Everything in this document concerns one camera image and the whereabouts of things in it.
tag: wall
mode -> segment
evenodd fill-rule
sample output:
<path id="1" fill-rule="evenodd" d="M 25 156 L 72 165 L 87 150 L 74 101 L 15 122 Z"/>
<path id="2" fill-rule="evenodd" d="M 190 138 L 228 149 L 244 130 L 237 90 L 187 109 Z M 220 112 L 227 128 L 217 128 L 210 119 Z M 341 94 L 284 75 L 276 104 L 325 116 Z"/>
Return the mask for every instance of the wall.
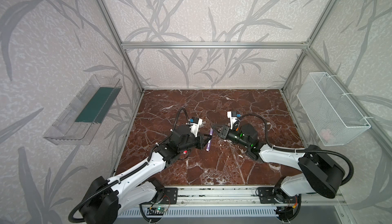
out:
<path id="1" fill-rule="evenodd" d="M 390 22 L 392 0 L 340 0 L 312 48 L 391 135 Z M 320 72 L 306 57 L 285 91 L 306 140 L 346 155 L 354 177 L 340 187 L 358 224 L 392 219 L 392 160 L 369 131 L 344 146 L 322 146 L 296 94 L 309 72 Z"/>
<path id="2" fill-rule="evenodd" d="M 109 177 L 140 94 L 94 0 L 0 2 L 0 223 L 68 223 Z M 92 74 L 123 88 L 89 146 L 42 138 Z"/>
<path id="3" fill-rule="evenodd" d="M 196 42 L 303 42 L 310 36 L 327 2 L 105 0 L 122 41 Z M 291 49 L 250 53 L 237 49 L 128 50 L 144 87 L 153 89 L 280 88 L 299 52 Z"/>

